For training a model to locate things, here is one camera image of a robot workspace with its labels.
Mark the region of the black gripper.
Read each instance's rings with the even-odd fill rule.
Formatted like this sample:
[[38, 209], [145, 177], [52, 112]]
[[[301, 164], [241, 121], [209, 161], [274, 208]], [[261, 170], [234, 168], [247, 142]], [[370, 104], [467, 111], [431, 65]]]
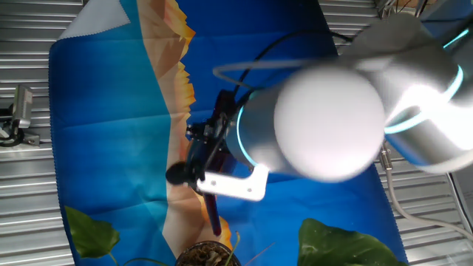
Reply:
[[197, 141], [200, 150], [209, 150], [219, 139], [220, 133], [224, 133], [222, 141], [219, 144], [219, 150], [226, 150], [225, 144], [225, 124], [229, 121], [226, 113], [222, 112], [218, 115], [205, 119], [199, 123], [188, 124], [186, 128], [186, 137], [189, 140]]

